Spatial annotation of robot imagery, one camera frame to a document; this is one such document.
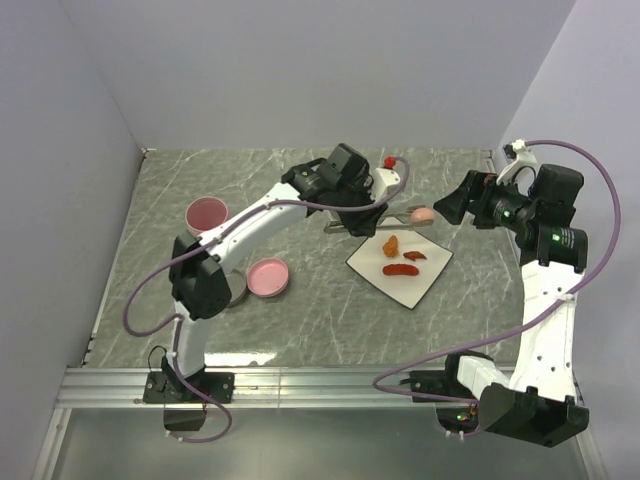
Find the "metal food tongs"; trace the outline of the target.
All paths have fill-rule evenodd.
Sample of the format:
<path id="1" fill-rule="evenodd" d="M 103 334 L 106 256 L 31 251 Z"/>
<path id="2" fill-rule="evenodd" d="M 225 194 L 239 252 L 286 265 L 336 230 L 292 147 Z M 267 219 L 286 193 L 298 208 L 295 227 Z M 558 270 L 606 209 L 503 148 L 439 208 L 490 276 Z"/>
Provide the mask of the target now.
<path id="1" fill-rule="evenodd" d="M 404 211 L 385 213 L 377 221 L 377 224 L 374 227 L 374 230 L 375 231 L 378 231 L 378 230 L 416 230 L 416 229 L 419 229 L 419 228 L 422 228 L 422 227 L 431 226 L 434 222 L 432 224 L 430 224 L 430 225 L 426 225 L 426 224 L 413 225 L 411 223 L 411 212 L 414 209 L 420 208 L 420 207 L 426 207 L 426 206 L 424 206 L 424 205 L 415 205 L 415 206 L 408 207 Z"/>

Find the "red sausage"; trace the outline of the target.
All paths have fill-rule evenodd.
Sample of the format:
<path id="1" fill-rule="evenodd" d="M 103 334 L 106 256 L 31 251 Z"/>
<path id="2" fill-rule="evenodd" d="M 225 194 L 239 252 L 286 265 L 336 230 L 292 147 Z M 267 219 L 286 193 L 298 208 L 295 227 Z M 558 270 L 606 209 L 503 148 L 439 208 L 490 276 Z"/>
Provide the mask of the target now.
<path id="1" fill-rule="evenodd" d="M 420 270 L 414 266 L 409 264 L 389 264 L 382 268 L 382 273 L 385 276 L 418 276 L 420 274 Z"/>

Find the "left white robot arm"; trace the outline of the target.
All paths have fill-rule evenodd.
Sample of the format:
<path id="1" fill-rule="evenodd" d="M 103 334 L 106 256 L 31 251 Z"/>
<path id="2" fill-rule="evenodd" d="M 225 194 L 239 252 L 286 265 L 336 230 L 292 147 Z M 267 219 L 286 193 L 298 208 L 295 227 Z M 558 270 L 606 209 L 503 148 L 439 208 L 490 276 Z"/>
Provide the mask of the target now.
<path id="1" fill-rule="evenodd" d="M 334 213 L 351 235 L 370 237 L 405 184 L 405 174 L 373 168 L 341 143 L 326 158 L 291 167 L 264 196 L 222 225 L 197 237 L 179 236 L 169 272 L 178 317 L 165 367 L 169 393 L 180 402 L 201 393 L 212 319 L 228 307 L 227 275 L 245 257 L 321 211 Z"/>

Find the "pink boiled egg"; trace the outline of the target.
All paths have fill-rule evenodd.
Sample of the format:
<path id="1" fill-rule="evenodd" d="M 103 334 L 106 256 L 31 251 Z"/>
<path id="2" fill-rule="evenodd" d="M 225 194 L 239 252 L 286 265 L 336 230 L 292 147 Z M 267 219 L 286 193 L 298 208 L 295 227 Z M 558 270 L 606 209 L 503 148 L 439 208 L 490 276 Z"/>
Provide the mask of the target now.
<path id="1" fill-rule="evenodd" d="M 411 212 L 411 223 L 413 225 L 426 224 L 430 225 L 435 220 L 435 213 L 427 207 L 416 208 Z"/>

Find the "brown chicken wing piece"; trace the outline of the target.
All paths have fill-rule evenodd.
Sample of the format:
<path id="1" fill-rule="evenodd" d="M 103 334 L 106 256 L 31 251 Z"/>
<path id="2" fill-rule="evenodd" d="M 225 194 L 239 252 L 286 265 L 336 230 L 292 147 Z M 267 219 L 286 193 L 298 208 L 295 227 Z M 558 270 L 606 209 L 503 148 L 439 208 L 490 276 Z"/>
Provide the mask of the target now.
<path id="1" fill-rule="evenodd" d="M 417 261 L 417 260 L 426 260 L 427 257 L 420 251 L 408 251 L 405 252 L 403 254 L 403 257 L 405 259 L 411 260 L 411 261 Z"/>

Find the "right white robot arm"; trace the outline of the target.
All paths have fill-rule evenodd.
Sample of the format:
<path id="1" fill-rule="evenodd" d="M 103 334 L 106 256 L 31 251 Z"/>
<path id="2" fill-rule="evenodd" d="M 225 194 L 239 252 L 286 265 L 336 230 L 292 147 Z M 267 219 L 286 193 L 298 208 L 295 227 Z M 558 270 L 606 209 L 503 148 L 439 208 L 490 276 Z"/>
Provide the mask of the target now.
<path id="1" fill-rule="evenodd" d="M 571 221 L 583 185 L 581 173 L 544 164 L 521 194 L 513 182 L 471 170 L 434 205 L 451 224 L 471 214 L 478 229 L 510 230 L 520 250 L 524 330 L 513 373 L 503 374 L 488 356 L 467 347 L 447 356 L 441 376 L 448 397 L 477 400 L 477 422 L 485 432 L 551 448 L 588 425 L 572 374 L 573 289 L 585 274 L 588 236 Z"/>

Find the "orange fried nugget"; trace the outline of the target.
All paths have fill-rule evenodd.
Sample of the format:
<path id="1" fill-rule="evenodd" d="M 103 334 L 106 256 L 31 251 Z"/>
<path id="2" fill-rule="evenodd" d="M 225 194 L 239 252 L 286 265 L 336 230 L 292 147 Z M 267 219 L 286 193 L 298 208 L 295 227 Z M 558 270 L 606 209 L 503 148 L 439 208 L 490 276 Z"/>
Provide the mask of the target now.
<path id="1" fill-rule="evenodd" d="M 387 258 L 395 258 L 399 254 L 399 240 L 396 235 L 391 235 L 382 247 Z"/>

